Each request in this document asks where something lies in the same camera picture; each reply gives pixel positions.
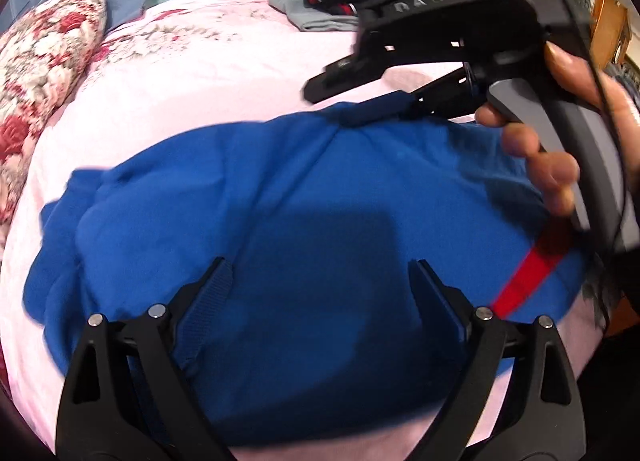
red strip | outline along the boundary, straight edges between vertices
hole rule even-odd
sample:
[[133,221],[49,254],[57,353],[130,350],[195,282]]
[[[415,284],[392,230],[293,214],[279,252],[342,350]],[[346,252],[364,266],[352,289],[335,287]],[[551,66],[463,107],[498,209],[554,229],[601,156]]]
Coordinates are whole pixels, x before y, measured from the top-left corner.
[[573,237],[571,223],[568,220],[549,219],[536,244],[491,305],[498,317],[508,317],[542,285],[562,258],[569,253],[574,242]]

wire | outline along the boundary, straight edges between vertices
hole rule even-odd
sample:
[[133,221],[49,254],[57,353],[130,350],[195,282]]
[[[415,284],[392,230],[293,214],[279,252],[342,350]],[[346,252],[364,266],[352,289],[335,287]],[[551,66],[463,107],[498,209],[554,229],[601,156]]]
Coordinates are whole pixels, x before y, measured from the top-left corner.
[[613,117],[613,112],[609,105],[609,100],[607,99],[607,96],[605,94],[604,87],[602,86],[600,75],[595,67],[595,64],[593,63],[593,59],[591,58],[591,52],[587,47],[586,43],[584,42],[584,39],[582,36],[583,34],[580,32],[580,26],[578,25],[577,19],[575,18],[574,10],[570,2],[568,0],[561,0],[561,1],[562,1],[562,4],[564,5],[564,9],[566,10],[567,14],[569,15],[569,18],[571,19],[571,22],[574,25],[575,33],[581,45],[580,49],[584,55],[585,61],[587,61],[589,65],[591,75],[593,76],[593,81],[595,82],[596,88],[598,89],[598,94],[600,96],[600,103],[601,103],[600,111],[601,111],[601,114],[603,115],[605,125],[607,126],[607,130],[609,131],[609,134],[613,140],[614,146],[618,153],[618,159],[620,162],[620,171],[622,174],[622,210],[620,212],[620,219],[618,221],[618,226],[616,228],[616,232],[614,233],[613,240],[612,240],[612,243],[610,244],[609,250],[604,257],[600,257],[600,260],[602,262],[602,265],[601,265],[602,270],[600,273],[600,278],[598,280],[598,287],[597,287],[597,294],[596,294],[599,309],[602,311],[602,314],[605,320],[605,332],[606,332],[607,329],[609,329],[610,318],[609,318],[609,310],[604,300],[604,289],[605,289],[604,282],[605,282],[607,269],[611,265],[611,261],[613,260],[616,254],[616,244],[618,242],[618,239],[620,238],[620,234],[622,233],[622,225],[624,222],[626,207],[627,207],[628,178],[626,174],[626,167],[623,161],[623,152],[622,152],[622,143],[620,141],[620,133],[618,132],[618,128],[616,127],[616,123]]

metal screw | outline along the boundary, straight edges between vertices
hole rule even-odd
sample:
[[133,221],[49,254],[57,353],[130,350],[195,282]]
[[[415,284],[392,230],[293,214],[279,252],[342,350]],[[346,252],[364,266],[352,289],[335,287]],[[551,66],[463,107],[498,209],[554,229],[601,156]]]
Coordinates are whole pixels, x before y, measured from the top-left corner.
[[147,313],[151,318],[160,318],[166,313],[166,307],[164,306],[164,304],[154,304],[149,308],[149,311],[147,311]]
[[100,313],[94,313],[87,321],[91,327],[98,327],[104,321],[104,317]]
[[551,329],[554,326],[554,321],[551,320],[551,317],[543,315],[538,319],[538,324],[545,329]]
[[480,320],[491,320],[494,317],[494,312],[489,308],[482,306],[476,309],[476,316]]

floral pillow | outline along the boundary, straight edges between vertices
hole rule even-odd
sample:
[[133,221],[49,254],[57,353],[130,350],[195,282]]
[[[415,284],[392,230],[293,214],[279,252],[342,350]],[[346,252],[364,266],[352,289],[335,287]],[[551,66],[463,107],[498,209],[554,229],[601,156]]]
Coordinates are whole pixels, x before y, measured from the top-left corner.
[[0,260],[35,145],[102,42],[105,0],[49,0],[0,37]]

human hand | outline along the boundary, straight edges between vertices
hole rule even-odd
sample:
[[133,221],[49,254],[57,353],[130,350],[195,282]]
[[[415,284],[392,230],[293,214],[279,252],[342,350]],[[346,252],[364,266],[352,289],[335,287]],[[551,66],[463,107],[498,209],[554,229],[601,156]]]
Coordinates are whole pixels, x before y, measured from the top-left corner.
[[[578,98],[600,108],[600,95],[587,62],[570,55],[555,44],[545,47],[546,65],[559,85]],[[620,134],[623,158],[630,187],[640,180],[640,116],[622,85],[600,72],[600,80]],[[546,208],[555,216],[574,210],[572,184],[580,177],[575,158],[567,152],[541,152],[540,139],[533,128],[507,120],[489,104],[476,111],[476,121],[487,127],[503,127],[502,148],[510,156],[526,158],[531,183],[543,194]]]

